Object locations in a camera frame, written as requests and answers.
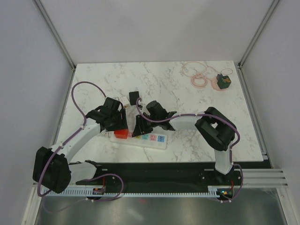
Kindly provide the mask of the red cube plug adapter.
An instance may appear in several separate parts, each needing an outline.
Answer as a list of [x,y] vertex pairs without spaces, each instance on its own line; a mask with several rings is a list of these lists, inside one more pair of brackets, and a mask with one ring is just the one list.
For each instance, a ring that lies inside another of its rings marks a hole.
[[118,139],[127,139],[128,138],[128,129],[120,129],[120,130],[115,130],[114,135]]

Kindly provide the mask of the white power strip coloured sockets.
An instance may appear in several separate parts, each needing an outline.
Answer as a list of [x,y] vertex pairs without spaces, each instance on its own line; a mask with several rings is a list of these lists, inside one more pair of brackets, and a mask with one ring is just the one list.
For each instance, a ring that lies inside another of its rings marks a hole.
[[168,145],[168,136],[163,134],[149,133],[140,136],[133,136],[133,132],[129,131],[127,139],[117,138],[114,132],[106,132],[101,136],[105,137],[110,143],[118,144],[125,147],[140,147],[157,150],[166,150]]

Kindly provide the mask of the white cube plug tiger print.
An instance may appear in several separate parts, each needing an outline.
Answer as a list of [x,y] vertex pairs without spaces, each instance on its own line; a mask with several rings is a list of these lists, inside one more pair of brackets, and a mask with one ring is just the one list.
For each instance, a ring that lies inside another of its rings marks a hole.
[[129,102],[129,100],[128,100],[128,98],[126,96],[114,97],[114,99],[120,101],[122,103],[122,107],[123,108],[130,107],[130,102]]

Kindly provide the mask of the black cube plug adapter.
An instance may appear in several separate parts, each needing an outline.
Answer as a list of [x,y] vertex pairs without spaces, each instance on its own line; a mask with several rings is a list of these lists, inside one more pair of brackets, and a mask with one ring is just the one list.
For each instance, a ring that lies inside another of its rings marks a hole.
[[139,91],[129,92],[129,102],[131,106],[136,105],[137,99],[140,97]]

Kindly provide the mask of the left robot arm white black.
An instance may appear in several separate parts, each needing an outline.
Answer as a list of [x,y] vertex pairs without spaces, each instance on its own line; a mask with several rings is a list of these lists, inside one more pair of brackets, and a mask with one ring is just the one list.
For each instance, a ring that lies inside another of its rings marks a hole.
[[84,116],[84,122],[67,140],[50,148],[40,147],[35,156],[33,180],[55,193],[63,192],[69,184],[88,180],[99,184],[103,173],[91,160],[72,163],[75,154],[93,137],[101,132],[126,130],[128,128],[123,104],[107,97],[103,105]]

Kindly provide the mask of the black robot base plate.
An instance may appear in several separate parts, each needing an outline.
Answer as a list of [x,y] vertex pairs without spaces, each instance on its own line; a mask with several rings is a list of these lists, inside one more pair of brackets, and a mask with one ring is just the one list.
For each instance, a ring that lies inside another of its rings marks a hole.
[[208,186],[237,187],[242,183],[239,170],[227,175],[217,172],[214,163],[96,163],[93,180],[77,185],[104,185],[112,191],[204,191]]

